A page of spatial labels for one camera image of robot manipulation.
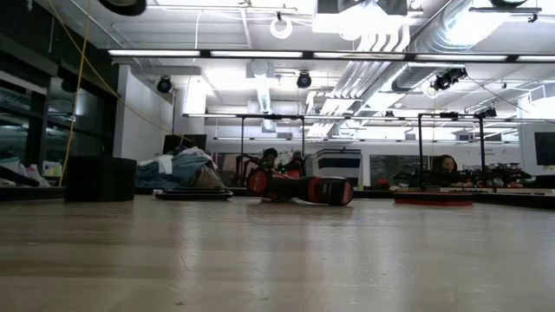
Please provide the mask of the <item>black cord spool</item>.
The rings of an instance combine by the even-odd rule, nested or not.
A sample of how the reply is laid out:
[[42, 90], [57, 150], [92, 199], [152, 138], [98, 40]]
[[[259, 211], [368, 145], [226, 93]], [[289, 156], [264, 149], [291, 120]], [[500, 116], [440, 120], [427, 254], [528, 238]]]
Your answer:
[[121, 16], [139, 16], [147, 9], [147, 0], [98, 0], [107, 10]]

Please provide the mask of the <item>person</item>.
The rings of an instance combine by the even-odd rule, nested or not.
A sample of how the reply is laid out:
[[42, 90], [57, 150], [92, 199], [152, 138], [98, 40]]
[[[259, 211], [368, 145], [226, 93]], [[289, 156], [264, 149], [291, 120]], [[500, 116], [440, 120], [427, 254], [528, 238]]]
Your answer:
[[277, 158], [278, 151], [274, 147], [267, 148], [263, 152], [262, 164], [268, 169], [273, 169]]
[[434, 158], [432, 169], [436, 172], [455, 174], [458, 171], [458, 165], [451, 155], [441, 155]]

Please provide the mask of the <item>white blue cabinet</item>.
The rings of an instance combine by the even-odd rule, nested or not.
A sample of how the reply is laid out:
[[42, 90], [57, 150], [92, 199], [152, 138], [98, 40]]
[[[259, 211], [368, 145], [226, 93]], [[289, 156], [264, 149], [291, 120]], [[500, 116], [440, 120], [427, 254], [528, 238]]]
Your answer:
[[362, 181], [360, 149], [322, 149], [315, 154], [316, 176], [346, 178], [357, 187]]

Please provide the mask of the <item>black display screen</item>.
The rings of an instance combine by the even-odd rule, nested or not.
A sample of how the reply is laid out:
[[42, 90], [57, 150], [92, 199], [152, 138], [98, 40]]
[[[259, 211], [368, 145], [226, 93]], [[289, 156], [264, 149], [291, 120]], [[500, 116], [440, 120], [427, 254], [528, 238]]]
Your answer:
[[162, 152], [164, 154], [175, 154], [186, 148], [197, 147], [206, 149], [205, 134], [168, 134], [165, 136]]

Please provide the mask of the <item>pile of cloths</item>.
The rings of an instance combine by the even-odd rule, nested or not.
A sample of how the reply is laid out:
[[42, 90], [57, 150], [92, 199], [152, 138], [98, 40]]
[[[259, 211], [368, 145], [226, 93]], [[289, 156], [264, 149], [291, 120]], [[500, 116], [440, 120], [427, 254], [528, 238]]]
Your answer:
[[197, 147], [173, 151], [137, 165], [135, 186], [153, 189], [224, 188], [212, 158]]

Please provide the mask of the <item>red square tray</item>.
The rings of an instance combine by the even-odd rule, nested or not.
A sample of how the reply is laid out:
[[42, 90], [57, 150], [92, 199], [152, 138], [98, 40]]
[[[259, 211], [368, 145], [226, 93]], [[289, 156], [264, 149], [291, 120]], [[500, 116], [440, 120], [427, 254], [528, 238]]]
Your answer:
[[429, 206], [470, 206], [473, 204], [471, 194], [460, 192], [394, 192], [392, 198], [396, 204]]

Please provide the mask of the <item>pile of plastic bags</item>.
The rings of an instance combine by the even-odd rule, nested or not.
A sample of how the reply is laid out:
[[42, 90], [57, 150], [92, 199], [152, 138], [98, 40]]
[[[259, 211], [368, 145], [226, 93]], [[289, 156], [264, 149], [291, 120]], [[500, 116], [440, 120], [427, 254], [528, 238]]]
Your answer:
[[37, 165], [25, 166], [18, 157], [0, 159], [0, 186], [50, 187]]

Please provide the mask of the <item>black monitor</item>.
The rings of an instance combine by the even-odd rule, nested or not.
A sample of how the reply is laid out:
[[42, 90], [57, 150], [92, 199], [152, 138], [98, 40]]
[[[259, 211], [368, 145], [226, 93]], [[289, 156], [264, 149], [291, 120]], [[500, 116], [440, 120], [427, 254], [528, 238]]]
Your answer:
[[538, 166], [555, 166], [555, 132], [535, 132], [534, 145]]

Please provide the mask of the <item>black robot station frame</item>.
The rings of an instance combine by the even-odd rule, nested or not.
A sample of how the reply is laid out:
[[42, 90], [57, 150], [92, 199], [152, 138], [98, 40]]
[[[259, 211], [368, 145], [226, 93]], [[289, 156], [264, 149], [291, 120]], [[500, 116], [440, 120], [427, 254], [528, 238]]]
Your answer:
[[423, 167], [423, 138], [422, 138], [422, 119], [424, 117], [430, 117], [432, 121], [436, 118], [447, 119], [453, 122], [463, 122], [472, 121], [479, 124], [480, 130], [480, 166], [481, 166], [481, 177], [486, 178], [486, 155], [485, 155], [485, 141], [484, 141], [484, 118], [477, 114], [459, 114], [456, 112], [444, 112], [444, 113], [420, 113], [417, 114], [417, 126], [418, 126], [418, 144], [419, 144], [419, 180], [420, 189], [424, 191], [426, 187], [426, 182], [424, 179], [424, 167]]
[[247, 166], [245, 165], [245, 159], [248, 159], [251, 163], [257, 166], [262, 166], [262, 158], [252, 157], [251, 155], [244, 153], [245, 144], [245, 120], [246, 119], [262, 119], [262, 120], [300, 120], [302, 121], [302, 126], [305, 126], [305, 118], [302, 115], [294, 114], [239, 114], [238, 118], [241, 120], [241, 133], [240, 133], [240, 154], [236, 158], [236, 173], [246, 173]]

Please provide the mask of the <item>red black cordless drill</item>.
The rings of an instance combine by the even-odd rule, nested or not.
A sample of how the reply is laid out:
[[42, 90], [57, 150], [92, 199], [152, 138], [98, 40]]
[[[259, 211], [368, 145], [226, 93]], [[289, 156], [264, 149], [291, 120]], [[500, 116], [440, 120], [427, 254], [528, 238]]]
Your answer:
[[260, 168], [249, 174], [246, 188], [252, 195], [274, 201], [298, 198], [312, 204], [345, 206], [354, 198], [354, 188], [346, 178], [290, 177]]

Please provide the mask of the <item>black aluminium rig frame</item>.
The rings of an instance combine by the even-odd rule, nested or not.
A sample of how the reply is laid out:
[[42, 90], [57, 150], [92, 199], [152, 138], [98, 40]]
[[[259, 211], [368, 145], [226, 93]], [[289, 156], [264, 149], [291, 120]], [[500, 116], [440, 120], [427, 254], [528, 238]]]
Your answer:
[[303, 60], [322, 62], [401, 62], [423, 63], [438, 68], [443, 64], [550, 64], [554, 54], [468, 54], [415, 52], [355, 52], [315, 50], [256, 50], [256, 49], [110, 49], [110, 57], [119, 59], [177, 58], [177, 59], [233, 59], [233, 60]]

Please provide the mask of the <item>grey duct tape roll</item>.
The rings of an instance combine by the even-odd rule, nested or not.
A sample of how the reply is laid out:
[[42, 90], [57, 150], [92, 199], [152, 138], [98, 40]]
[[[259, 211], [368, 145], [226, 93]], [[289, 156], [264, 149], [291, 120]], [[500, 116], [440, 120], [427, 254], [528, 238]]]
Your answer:
[[70, 156], [64, 199], [70, 202], [122, 202], [134, 199], [137, 161]]

